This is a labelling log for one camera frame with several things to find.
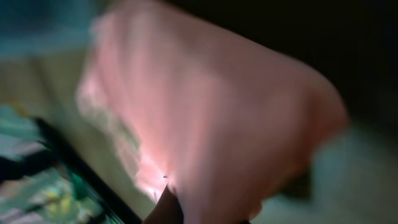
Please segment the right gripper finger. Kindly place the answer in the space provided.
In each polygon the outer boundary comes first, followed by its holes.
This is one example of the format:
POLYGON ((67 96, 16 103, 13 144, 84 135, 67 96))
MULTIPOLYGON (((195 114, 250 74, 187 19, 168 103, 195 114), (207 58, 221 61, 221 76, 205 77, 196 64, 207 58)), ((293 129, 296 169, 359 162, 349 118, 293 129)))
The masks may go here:
POLYGON ((142 224, 183 224, 183 212, 178 198, 167 185, 155 208, 142 224))

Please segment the pink printed t-shirt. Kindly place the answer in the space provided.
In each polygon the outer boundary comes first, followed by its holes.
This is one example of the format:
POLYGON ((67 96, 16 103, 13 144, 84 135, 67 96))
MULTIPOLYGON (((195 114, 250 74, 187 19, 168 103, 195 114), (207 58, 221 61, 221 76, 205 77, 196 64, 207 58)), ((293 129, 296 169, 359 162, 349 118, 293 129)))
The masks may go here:
POLYGON ((169 187, 185 223, 252 220, 348 123, 312 67, 163 1, 120 1, 92 26, 80 113, 136 187, 169 187))

